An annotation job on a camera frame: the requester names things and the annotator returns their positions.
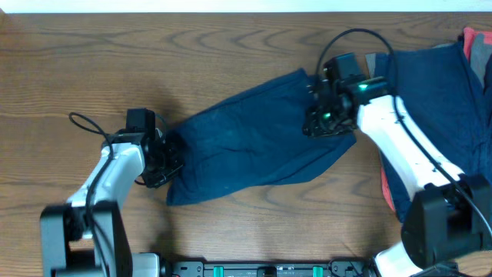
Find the navy blue trousers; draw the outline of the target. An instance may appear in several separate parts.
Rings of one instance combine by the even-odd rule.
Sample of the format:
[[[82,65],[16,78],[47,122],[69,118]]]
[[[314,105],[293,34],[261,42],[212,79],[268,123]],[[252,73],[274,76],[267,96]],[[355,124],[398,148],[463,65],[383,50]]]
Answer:
[[[168,190],[168,205],[191,205],[261,185],[309,182],[352,145],[352,134],[309,138],[302,132],[314,104],[314,82],[302,68],[225,99],[186,119],[184,165]]]

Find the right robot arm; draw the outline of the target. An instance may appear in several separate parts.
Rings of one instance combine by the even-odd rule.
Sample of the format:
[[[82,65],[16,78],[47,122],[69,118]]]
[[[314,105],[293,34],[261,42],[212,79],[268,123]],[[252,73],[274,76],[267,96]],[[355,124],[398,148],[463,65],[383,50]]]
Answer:
[[[312,138],[360,129],[381,150],[411,200],[401,241],[376,254],[365,275],[459,276],[447,263],[491,248],[491,187],[466,175],[419,129],[384,77],[367,78],[353,54],[323,66],[303,133]]]

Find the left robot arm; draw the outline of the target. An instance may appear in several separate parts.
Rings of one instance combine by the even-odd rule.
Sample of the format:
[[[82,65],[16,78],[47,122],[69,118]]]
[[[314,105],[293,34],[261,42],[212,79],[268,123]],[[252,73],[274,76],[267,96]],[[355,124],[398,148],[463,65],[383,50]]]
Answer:
[[[133,253],[121,217],[131,187],[159,188],[184,163],[177,136],[167,136],[146,108],[127,111],[126,125],[108,134],[89,119],[87,130],[102,135],[101,158],[81,188],[40,215],[45,276],[170,276],[172,267],[155,252]]]

